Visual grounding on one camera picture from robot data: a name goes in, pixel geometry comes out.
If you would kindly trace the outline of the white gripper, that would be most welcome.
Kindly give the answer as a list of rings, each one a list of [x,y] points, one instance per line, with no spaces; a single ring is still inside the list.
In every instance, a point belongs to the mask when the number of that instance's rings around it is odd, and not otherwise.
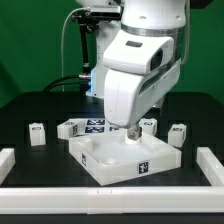
[[[148,76],[110,69],[104,85],[104,115],[111,124],[130,128],[129,138],[138,140],[142,128],[136,124],[177,83],[180,61],[162,73]]]

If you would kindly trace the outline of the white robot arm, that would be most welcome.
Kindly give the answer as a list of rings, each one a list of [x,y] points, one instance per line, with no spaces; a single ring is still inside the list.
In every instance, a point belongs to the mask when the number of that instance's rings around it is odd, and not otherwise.
[[[139,120],[177,83],[189,0],[76,0],[97,24],[89,95],[106,120],[141,136]]]

